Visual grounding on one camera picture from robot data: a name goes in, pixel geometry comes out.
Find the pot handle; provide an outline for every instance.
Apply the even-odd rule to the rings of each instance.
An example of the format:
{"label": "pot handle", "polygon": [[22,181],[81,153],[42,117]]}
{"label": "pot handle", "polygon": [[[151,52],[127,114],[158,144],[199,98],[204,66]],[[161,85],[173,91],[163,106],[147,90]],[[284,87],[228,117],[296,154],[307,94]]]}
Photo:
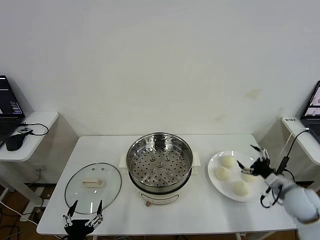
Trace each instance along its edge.
{"label": "pot handle", "polygon": [[192,161],[192,172],[191,172],[191,176],[192,175],[198,175],[198,169],[201,166],[200,163],[200,158],[199,158],[199,154],[197,151],[194,151],[193,153],[193,161]]}
{"label": "pot handle", "polygon": [[120,158],[120,162],[119,162],[119,168],[120,169],[128,169],[127,168],[127,164],[126,164],[126,158],[127,158],[127,154],[126,153],[122,153],[121,154],[121,158]]}

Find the black cable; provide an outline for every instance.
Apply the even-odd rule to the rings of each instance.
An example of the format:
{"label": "black cable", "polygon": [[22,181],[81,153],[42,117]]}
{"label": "black cable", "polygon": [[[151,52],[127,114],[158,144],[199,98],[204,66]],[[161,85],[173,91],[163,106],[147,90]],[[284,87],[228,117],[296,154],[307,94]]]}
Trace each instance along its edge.
{"label": "black cable", "polygon": [[38,182],[41,178],[41,171],[39,171],[39,176],[36,180],[34,180],[33,182],[29,183],[28,185],[26,185],[27,187],[31,186],[32,184],[34,184],[35,182]]}
{"label": "black cable", "polygon": [[43,136],[43,135],[47,135],[49,133],[49,128],[47,126],[43,125],[42,123],[26,123],[26,122],[23,122],[23,123],[20,123],[18,126],[31,126],[31,125],[43,126],[43,127],[45,127],[46,132],[42,133],[42,134],[36,134],[36,133],[33,133],[33,132],[29,132],[28,134],[30,134],[30,135]]}
{"label": "black cable", "polygon": [[3,225],[3,226],[0,226],[0,229],[3,229],[3,228],[17,228],[18,231],[17,231],[17,237],[16,237],[16,240],[19,240],[19,234],[20,234],[20,228],[18,226],[15,226],[15,225]]}
{"label": "black cable", "polygon": [[292,174],[292,172],[290,172],[288,169],[283,169],[283,171],[284,172],[288,172],[288,173],[290,173],[290,175],[291,175],[291,177],[292,177],[292,180],[294,181],[294,182],[296,182],[296,180],[295,180],[295,176]]}
{"label": "black cable", "polygon": [[289,149],[289,151],[288,151],[288,154],[286,155],[287,158],[289,157],[289,154],[290,154],[290,152],[291,152],[291,150],[292,150],[292,147],[293,147],[294,144],[295,144],[296,139],[297,139],[301,134],[303,134],[303,133],[305,133],[305,132],[310,132],[310,130],[304,130],[304,131],[300,132],[297,136],[295,136],[295,138],[293,139],[293,142],[292,142],[292,144],[291,144],[291,147],[290,147],[290,149]]}
{"label": "black cable", "polygon": [[2,216],[3,216],[1,208],[0,208],[0,214],[1,214],[1,218],[0,218],[0,223],[1,223],[2,222]]}
{"label": "black cable", "polygon": [[283,188],[283,186],[280,186],[280,187],[279,187],[279,193],[278,193],[278,195],[276,196],[276,198],[275,198],[275,200],[273,201],[273,203],[272,203],[271,205],[269,205],[269,206],[264,205],[263,200],[265,199],[266,196],[265,196],[265,195],[262,195],[262,196],[260,197],[260,204],[262,205],[262,207],[264,207],[265,209],[269,209],[270,207],[272,207],[273,205],[275,205],[275,204],[278,202],[279,198],[280,198],[280,195],[281,195],[281,193],[282,193],[282,188]]}

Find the wooden floor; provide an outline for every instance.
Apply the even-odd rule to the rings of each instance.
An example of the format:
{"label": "wooden floor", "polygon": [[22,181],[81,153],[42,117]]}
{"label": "wooden floor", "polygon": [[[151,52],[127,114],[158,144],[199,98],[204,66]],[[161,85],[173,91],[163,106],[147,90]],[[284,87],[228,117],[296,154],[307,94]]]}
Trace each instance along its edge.
{"label": "wooden floor", "polygon": [[[53,187],[46,187],[42,197],[44,199],[49,199],[52,192],[54,191]],[[4,199],[4,203],[9,207],[19,211],[20,213],[26,207],[28,200],[22,196],[19,192],[10,192],[7,194]],[[3,205],[0,206],[2,212],[7,215],[15,215],[14,212],[7,209]],[[12,225],[19,227],[19,230],[25,230],[31,228],[25,232],[22,232],[18,235],[12,236],[11,240],[56,240],[54,236],[44,236],[37,234],[36,227],[31,222],[21,222],[20,217],[15,216],[5,216],[2,214],[2,218],[0,216],[0,240],[8,239],[9,235],[15,234],[18,232],[18,229],[15,227],[12,230]],[[99,240],[113,240],[113,236],[101,236],[98,238]],[[185,236],[131,236],[132,240],[236,240],[235,234],[219,234],[219,235],[185,235]],[[296,231],[281,231],[276,232],[273,235],[266,238],[266,240],[298,240],[298,235],[296,235]]]}

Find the white side table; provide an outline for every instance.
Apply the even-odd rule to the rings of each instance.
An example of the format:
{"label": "white side table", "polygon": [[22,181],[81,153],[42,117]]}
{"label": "white side table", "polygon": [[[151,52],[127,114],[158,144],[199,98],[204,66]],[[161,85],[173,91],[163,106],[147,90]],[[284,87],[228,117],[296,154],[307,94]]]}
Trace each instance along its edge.
{"label": "white side table", "polygon": [[[25,119],[23,122],[26,123],[41,123],[51,128],[59,114],[56,111],[33,111],[33,112],[25,112]],[[46,129],[43,126],[32,125],[27,126],[30,129],[33,129],[35,133],[42,134],[46,132]],[[38,187],[35,192],[33,192],[29,187],[27,187],[23,180],[20,178],[19,174],[12,168],[9,162],[24,162],[27,161],[31,155],[34,153],[40,142],[45,136],[27,136],[23,142],[23,145],[20,149],[15,151],[8,151],[6,146],[3,145],[0,148],[0,164],[4,167],[4,170],[7,172],[3,176],[3,180],[9,184],[12,188],[17,190],[23,196],[30,200],[28,206],[25,208],[24,213],[31,213],[35,207],[43,207],[47,206],[49,200],[42,200],[41,193],[43,192],[43,187]]]}
{"label": "white side table", "polygon": [[[284,116],[281,120],[283,125],[289,130],[289,132],[293,133],[293,137],[296,137],[299,134],[299,129],[303,129],[306,127],[305,125],[303,125],[300,119],[296,118],[295,116]],[[300,145],[305,154],[314,164],[320,165],[320,144],[310,132],[301,134],[296,139],[296,142]],[[316,192],[320,190],[320,173],[316,177],[314,183],[309,186],[309,188],[313,189]]]}

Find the robotic arm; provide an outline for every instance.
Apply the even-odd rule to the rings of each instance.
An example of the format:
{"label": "robotic arm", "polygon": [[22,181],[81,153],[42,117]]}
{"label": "robotic arm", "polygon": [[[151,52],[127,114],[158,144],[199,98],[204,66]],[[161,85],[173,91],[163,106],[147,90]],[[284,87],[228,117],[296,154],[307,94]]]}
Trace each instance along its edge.
{"label": "robotic arm", "polygon": [[[270,208],[282,200],[286,212],[296,223],[298,234],[301,240],[320,239],[320,198],[309,188],[302,188],[294,182],[286,179],[279,173],[270,168],[270,159],[267,150],[261,147],[252,146],[260,154],[260,157],[249,167],[244,167],[239,161],[238,165],[245,174],[262,176],[265,183],[269,186],[265,194],[260,198],[262,206]],[[273,190],[276,198],[274,202],[265,206],[263,200]]]}

